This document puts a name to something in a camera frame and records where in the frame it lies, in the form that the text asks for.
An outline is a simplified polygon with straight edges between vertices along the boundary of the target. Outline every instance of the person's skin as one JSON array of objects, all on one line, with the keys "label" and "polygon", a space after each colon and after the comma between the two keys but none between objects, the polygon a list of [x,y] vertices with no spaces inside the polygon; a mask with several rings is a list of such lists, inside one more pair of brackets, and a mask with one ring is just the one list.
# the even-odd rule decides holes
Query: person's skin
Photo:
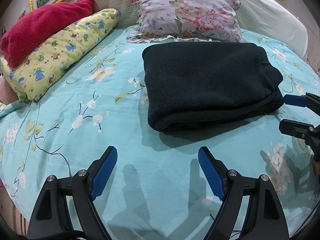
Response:
[{"label": "person's skin", "polygon": [[320,162],[313,161],[313,172],[315,175],[320,175]]}]

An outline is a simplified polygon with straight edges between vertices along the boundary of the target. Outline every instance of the red fleece blanket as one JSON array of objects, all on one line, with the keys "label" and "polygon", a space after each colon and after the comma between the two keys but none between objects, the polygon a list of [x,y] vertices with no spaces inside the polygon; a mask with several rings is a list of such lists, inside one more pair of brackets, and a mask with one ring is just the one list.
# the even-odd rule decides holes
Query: red fleece blanket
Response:
[{"label": "red fleece blanket", "polygon": [[94,0],[47,4],[28,13],[2,37],[0,49],[15,68],[47,38],[93,13]]}]

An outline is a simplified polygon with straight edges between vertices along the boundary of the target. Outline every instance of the light blue floral bed sheet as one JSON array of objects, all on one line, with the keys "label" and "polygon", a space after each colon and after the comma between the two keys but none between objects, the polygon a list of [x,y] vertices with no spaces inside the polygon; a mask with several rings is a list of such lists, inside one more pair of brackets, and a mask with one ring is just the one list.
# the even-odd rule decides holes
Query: light blue floral bed sheet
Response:
[{"label": "light blue floral bed sheet", "polygon": [[[319,200],[319,184],[310,147],[282,135],[279,121],[318,125],[320,118],[306,108],[282,106],[270,115],[206,130],[154,131],[147,123],[141,57],[151,44],[127,43],[131,31],[129,27],[110,33],[38,104],[15,102],[0,111],[0,178],[21,213],[30,219],[47,176],[74,175],[112,145],[118,162],[95,206],[114,239],[203,239],[221,204],[197,161],[198,149],[207,146],[243,176],[268,174],[290,235],[295,233]],[[281,71],[283,94],[319,94],[318,76],[289,47],[242,32],[249,42],[265,48],[271,64]],[[245,197],[233,239],[247,203]],[[75,228],[80,228],[72,199],[69,208]]]}]

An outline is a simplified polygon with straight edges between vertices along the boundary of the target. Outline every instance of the silver bolt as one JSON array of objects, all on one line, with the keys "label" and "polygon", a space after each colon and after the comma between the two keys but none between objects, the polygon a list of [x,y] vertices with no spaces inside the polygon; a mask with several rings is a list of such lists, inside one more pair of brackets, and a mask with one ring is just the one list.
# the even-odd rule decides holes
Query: silver bolt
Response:
[{"label": "silver bolt", "polygon": [[228,173],[232,177],[237,176],[237,174],[238,174],[238,172],[236,172],[235,170],[230,170]]},{"label": "silver bolt", "polygon": [[87,174],[86,170],[81,170],[81,171],[78,172],[78,175],[81,176],[81,177],[86,175],[86,174]]},{"label": "silver bolt", "polygon": [[263,180],[263,181],[268,181],[268,179],[269,179],[269,177],[267,176],[267,175],[261,175],[261,179]]},{"label": "silver bolt", "polygon": [[47,181],[53,181],[54,180],[54,176],[50,175],[49,177],[47,177]]}]

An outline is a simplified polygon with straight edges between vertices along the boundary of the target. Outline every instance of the floral pillow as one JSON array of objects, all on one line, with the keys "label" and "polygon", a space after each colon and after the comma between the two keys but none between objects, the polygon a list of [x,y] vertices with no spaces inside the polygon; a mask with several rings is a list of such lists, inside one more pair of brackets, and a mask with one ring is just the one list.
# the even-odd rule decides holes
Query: floral pillow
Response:
[{"label": "floral pillow", "polygon": [[175,40],[241,42],[236,18],[238,0],[131,0],[138,7],[138,29],[132,43]]}]

